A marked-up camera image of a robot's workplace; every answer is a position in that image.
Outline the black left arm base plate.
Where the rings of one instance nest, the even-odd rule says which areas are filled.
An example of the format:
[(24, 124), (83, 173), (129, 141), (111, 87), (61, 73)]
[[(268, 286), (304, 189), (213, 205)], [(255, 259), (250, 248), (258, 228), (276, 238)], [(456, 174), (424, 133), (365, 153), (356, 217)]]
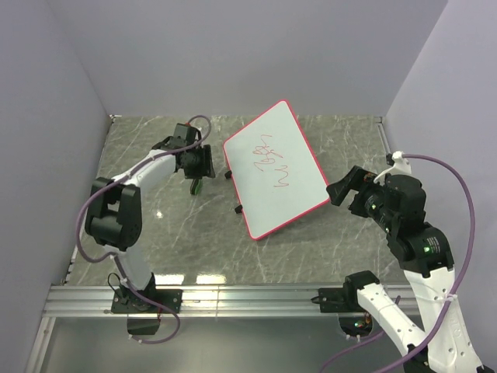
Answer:
[[(182, 303), (182, 290), (157, 289), (151, 296), (151, 300), (179, 313)], [(115, 290), (110, 311), (113, 314), (163, 313), (162, 309), (140, 299), (127, 288)]]

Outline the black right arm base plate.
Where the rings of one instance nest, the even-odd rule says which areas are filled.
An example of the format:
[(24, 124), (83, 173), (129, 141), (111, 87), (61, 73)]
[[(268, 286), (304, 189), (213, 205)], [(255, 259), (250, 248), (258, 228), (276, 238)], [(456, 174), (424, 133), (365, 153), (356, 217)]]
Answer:
[(356, 293), (359, 289), (346, 284), (341, 288), (319, 288), (311, 302), (319, 306), (320, 313), (365, 312), (357, 301)]

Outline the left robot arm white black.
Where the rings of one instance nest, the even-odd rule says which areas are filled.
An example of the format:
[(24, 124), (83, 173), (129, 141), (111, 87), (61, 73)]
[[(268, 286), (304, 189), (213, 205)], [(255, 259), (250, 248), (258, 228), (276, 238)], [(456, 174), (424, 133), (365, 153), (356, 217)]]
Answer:
[(118, 302), (135, 312), (158, 305), (155, 276), (138, 245), (142, 233), (142, 197), (168, 176), (184, 172), (195, 194), (203, 178), (214, 178), (209, 145), (186, 150), (152, 149), (137, 165), (112, 179), (98, 178), (92, 185), (85, 231), (115, 262), (120, 278)]

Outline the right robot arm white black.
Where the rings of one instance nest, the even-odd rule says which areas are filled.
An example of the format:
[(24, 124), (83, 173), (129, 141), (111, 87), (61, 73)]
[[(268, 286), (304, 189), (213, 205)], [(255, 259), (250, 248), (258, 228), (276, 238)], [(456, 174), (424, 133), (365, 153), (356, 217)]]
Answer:
[(475, 352), (462, 315), (460, 283), (447, 237), (425, 220), (426, 192), (409, 174), (378, 175), (354, 166), (327, 186), (339, 206), (356, 191), (352, 214), (374, 220), (386, 234), (388, 248), (403, 270), (419, 309), (417, 325), (392, 301), (370, 271), (346, 277), (342, 300), (348, 309), (364, 309), (397, 347), (401, 358), (382, 370), (406, 372), (488, 372)]

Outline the pink framed whiteboard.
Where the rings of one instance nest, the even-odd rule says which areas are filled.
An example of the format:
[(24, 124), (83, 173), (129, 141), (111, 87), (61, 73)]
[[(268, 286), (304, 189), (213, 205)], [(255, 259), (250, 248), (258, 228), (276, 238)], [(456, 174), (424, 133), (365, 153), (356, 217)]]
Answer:
[(330, 201), (325, 173), (285, 99), (225, 140), (223, 152), (253, 240)]

